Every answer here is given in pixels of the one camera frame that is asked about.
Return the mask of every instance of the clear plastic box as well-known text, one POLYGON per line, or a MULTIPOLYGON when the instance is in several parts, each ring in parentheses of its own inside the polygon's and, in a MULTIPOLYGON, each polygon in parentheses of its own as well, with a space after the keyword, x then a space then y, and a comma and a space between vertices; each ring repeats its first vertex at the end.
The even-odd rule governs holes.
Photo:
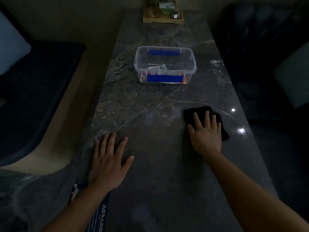
POLYGON ((196 62, 189 48, 140 46, 134 68, 142 83, 188 84, 196 73, 196 62))

